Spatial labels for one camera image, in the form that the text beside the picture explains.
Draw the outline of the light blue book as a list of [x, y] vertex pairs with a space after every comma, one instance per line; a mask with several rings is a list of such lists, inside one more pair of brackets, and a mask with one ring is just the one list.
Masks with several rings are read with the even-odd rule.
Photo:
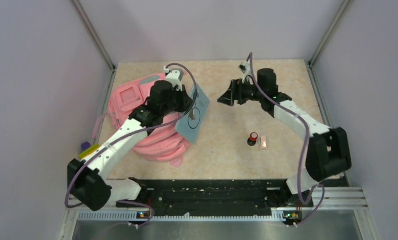
[[198, 138], [209, 105], [210, 99], [198, 85], [197, 97], [192, 109], [175, 124], [176, 132], [182, 135], [190, 144], [194, 144]]

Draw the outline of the pink student backpack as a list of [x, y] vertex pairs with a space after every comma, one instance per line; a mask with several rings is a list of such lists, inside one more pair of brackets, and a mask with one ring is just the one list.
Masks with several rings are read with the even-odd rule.
[[[145, 102], [154, 83], [164, 79], [164, 73], [156, 73], [124, 83], [114, 89], [106, 113], [112, 124], [116, 128], [121, 127], [132, 111]], [[149, 161], [169, 162], [172, 166], [179, 167], [183, 162], [184, 153], [190, 146], [191, 143], [176, 131], [176, 125], [173, 123], [154, 130], [132, 150]]]

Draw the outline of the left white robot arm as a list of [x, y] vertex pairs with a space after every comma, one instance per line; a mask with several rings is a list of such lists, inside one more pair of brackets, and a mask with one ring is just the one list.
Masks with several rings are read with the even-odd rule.
[[165, 126], [164, 117], [171, 113], [186, 116], [193, 108], [198, 97], [198, 85], [193, 85], [190, 97], [185, 85], [178, 86], [167, 80], [158, 80], [150, 89], [149, 97], [136, 107], [117, 132], [93, 155], [79, 161], [73, 159], [68, 164], [68, 187], [64, 205], [74, 208], [69, 203], [70, 196], [92, 211], [102, 209], [112, 196], [112, 187], [106, 183], [113, 168], [140, 141], [154, 130]]

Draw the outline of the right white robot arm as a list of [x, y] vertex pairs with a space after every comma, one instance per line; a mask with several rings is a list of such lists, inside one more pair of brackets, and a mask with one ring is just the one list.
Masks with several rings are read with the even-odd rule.
[[286, 180], [280, 192], [280, 200], [286, 206], [294, 206], [301, 198], [300, 193], [352, 167], [346, 131], [341, 127], [331, 128], [300, 109], [290, 96], [279, 91], [277, 75], [271, 68], [258, 70], [256, 82], [250, 74], [245, 79], [232, 80], [217, 101], [230, 107], [259, 102], [266, 113], [303, 139], [306, 146], [301, 151], [301, 170]]

